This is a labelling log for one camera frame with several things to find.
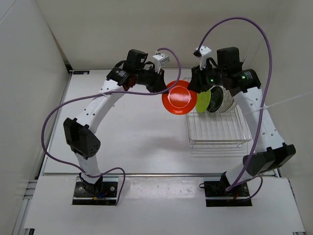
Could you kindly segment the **yellow-green plate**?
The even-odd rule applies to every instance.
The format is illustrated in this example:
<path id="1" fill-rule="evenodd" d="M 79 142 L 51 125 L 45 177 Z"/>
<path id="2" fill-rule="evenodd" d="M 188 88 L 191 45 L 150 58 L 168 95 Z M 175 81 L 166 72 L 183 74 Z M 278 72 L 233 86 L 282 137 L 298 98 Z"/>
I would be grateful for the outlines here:
<path id="1" fill-rule="evenodd" d="M 201 92 L 197 96 L 196 110 L 203 113 L 209 106 L 211 101 L 211 91 Z"/>

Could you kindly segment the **orange plate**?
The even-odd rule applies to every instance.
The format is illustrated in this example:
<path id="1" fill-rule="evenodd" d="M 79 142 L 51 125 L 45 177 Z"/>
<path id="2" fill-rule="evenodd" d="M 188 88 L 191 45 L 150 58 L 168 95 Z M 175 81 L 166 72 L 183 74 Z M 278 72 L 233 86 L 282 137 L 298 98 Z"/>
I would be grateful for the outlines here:
<path id="1" fill-rule="evenodd" d="M 168 112 L 185 115 L 195 108 L 198 95 L 195 91 L 189 90 L 188 86 L 188 81 L 179 80 L 167 94 L 162 94 L 162 104 Z"/>

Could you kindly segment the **clear glass plate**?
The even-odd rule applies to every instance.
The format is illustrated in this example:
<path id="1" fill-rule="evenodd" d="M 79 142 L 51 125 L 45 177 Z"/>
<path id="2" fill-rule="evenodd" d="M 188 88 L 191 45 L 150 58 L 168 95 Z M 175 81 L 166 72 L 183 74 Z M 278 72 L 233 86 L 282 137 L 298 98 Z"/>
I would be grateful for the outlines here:
<path id="1" fill-rule="evenodd" d="M 220 113 L 227 112 L 226 110 L 228 109 L 232 100 L 232 96 L 230 92 L 224 88 L 222 88 L 222 90 L 223 90 L 223 100 L 222 100 L 221 106 L 218 109 L 218 112 Z"/>
<path id="2" fill-rule="evenodd" d="M 234 100 L 234 98 L 232 98 L 231 103 L 230 103 L 230 105 L 229 105 L 229 107 L 228 107 L 228 109 L 226 111 L 230 112 L 230 111 L 234 110 L 236 106 L 237 106 L 237 103 Z"/>

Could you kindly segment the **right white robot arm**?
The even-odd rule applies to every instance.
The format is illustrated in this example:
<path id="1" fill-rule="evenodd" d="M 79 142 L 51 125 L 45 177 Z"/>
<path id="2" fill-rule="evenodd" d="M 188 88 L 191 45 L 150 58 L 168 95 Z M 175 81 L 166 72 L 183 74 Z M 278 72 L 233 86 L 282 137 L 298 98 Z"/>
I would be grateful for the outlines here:
<path id="1" fill-rule="evenodd" d="M 192 68 L 188 88 L 197 93 L 218 86 L 230 92 L 253 135 L 253 145 L 249 155 L 242 163 L 221 175 L 220 191 L 230 196 L 238 185 L 251 180 L 261 173 L 283 166 L 296 154 L 293 144 L 286 144 L 278 133 L 263 98 L 265 91 L 253 69 L 244 70 L 236 47 L 217 50 L 217 62 L 210 56 L 211 49 L 206 46 L 196 48 L 194 55 L 200 64 Z"/>

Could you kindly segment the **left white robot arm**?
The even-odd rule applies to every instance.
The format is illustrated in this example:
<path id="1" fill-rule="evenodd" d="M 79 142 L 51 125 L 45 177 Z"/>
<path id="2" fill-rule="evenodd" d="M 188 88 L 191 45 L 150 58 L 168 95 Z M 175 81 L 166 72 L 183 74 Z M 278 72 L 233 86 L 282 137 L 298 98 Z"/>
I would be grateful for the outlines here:
<path id="1" fill-rule="evenodd" d="M 105 115 L 124 92 L 136 84 L 145 86 L 150 93 L 167 88 L 161 66 L 169 62 L 168 55 L 158 52 L 152 61 L 147 61 L 147 57 L 148 54 L 140 50 L 129 50 L 126 60 L 118 62 L 108 73 L 100 89 L 101 95 L 92 99 L 82 113 L 63 123 L 66 142 L 82 169 L 79 177 L 83 188 L 92 197 L 103 192 L 96 158 L 101 143 L 95 133 Z"/>

